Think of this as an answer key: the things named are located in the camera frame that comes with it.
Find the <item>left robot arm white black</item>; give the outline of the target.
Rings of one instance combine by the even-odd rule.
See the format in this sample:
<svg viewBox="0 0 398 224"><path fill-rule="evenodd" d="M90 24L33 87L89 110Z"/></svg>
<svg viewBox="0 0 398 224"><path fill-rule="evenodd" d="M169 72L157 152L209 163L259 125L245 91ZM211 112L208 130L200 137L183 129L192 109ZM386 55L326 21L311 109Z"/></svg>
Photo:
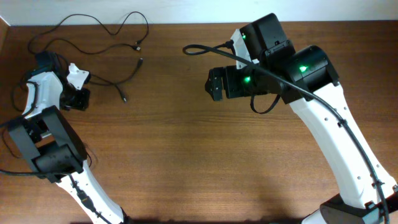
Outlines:
<svg viewBox="0 0 398 224"><path fill-rule="evenodd" d="M125 211L102 189L90 170L86 147L62 110L88 107L84 88L88 71L55 52L35 54L36 69L22 79L28 90L22 114L6 124L10 137L31 168L31 175L47 179L66 191L93 223L131 223Z"/></svg>

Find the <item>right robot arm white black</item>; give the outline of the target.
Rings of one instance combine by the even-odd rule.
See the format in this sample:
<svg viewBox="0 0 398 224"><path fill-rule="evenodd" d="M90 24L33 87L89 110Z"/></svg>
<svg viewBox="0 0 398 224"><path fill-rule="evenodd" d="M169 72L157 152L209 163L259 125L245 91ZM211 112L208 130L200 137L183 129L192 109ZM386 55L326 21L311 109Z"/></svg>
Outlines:
<svg viewBox="0 0 398 224"><path fill-rule="evenodd" d="M333 171L339 193L303 222L388 223L397 210L397 182L356 124L326 53L315 45L296 51L274 14L236 29L226 46L237 61L210 70L211 97L274 94L304 122Z"/></svg>

